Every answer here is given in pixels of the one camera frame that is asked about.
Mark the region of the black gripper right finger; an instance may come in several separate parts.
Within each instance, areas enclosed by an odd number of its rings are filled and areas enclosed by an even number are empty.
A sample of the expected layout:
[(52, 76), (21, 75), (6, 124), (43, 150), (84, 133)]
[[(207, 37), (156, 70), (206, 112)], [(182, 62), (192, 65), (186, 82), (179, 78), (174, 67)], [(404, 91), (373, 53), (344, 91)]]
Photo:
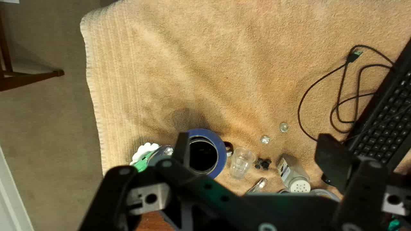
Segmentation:
[(319, 133), (314, 161), (342, 195), (332, 214), (336, 231), (411, 231), (411, 179), (372, 159), (359, 159)]

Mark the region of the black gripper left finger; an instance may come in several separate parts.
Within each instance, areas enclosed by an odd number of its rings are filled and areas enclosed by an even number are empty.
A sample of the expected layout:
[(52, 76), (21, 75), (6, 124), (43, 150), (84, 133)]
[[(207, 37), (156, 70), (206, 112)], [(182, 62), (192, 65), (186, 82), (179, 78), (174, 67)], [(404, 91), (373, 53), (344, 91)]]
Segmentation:
[(79, 231), (134, 231), (143, 214), (157, 211), (175, 231), (236, 231), (240, 197), (193, 170), (188, 132), (181, 132), (169, 157), (138, 171), (110, 168), (79, 224)]

